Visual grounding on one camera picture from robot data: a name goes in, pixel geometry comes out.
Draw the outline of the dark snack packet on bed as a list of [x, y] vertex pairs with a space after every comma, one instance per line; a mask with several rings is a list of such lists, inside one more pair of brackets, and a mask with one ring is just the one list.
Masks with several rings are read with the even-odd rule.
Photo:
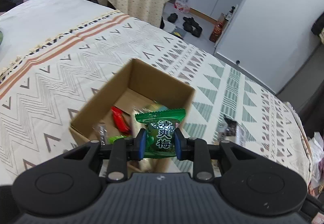
[[223, 115], [223, 120], [218, 126], [218, 132], [220, 134], [220, 141], [228, 140], [238, 145], [245, 144], [245, 130], [235, 120]]

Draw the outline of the brown cardboard box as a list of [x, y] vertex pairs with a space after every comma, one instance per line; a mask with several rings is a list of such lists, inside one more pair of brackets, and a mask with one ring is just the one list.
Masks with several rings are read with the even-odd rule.
[[[78, 112], [70, 124], [70, 132], [80, 146], [97, 140], [95, 128], [104, 122], [108, 136], [120, 133], [112, 118], [112, 106], [126, 114], [131, 122], [134, 110], [158, 103], [168, 109], [186, 109], [191, 106], [195, 89], [139, 59], [132, 59], [122, 67]], [[108, 172], [119, 171], [126, 175], [126, 162], [139, 161], [134, 157], [134, 139], [118, 139], [114, 145], [101, 147], [95, 155], [110, 159]]]

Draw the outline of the patterned bed blanket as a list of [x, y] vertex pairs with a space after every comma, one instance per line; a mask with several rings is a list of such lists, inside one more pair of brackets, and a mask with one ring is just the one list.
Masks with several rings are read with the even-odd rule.
[[312, 155], [297, 113], [207, 52], [85, 0], [30, 0], [1, 15], [1, 184], [73, 148], [72, 118], [133, 58], [195, 89], [187, 137], [215, 143], [224, 116], [245, 146], [309, 183]]

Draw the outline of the red bottle on floor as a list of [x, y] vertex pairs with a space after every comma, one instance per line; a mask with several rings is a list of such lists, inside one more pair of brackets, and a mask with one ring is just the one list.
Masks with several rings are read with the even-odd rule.
[[215, 43], [221, 36], [223, 28], [224, 28], [225, 21], [217, 21], [213, 31], [209, 37], [209, 40], [213, 43]]

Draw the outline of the black slipper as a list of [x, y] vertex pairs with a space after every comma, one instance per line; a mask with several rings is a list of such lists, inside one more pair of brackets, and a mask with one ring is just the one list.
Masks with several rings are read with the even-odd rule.
[[172, 13], [167, 17], [167, 21], [170, 23], [175, 23], [178, 19], [178, 15], [176, 13]]

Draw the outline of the green plum candy packet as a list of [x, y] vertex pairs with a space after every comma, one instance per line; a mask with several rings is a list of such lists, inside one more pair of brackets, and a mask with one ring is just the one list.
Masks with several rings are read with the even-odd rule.
[[174, 131], [185, 117], [184, 108], [136, 114], [136, 121], [146, 126], [144, 158], [175, 157]]

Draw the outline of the red snack packet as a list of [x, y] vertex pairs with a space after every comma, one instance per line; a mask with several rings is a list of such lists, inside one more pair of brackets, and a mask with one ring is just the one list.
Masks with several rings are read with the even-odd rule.
[[119, 132], [121, 132], [123, 135], [130, 135], [131, 128], [123, 117], [123, 111], [115, 106], [112, 106], [111, 111], [113, 122]]

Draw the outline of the black shoes pair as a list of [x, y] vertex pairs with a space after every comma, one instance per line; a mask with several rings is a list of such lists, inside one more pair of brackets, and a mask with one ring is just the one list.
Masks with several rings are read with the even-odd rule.
[[183, 29], [186, 32], [190, 32], [194, 37], [199, 38], [203, 31], [202, 27], [197, 23], [194, 18], [183, 17]]

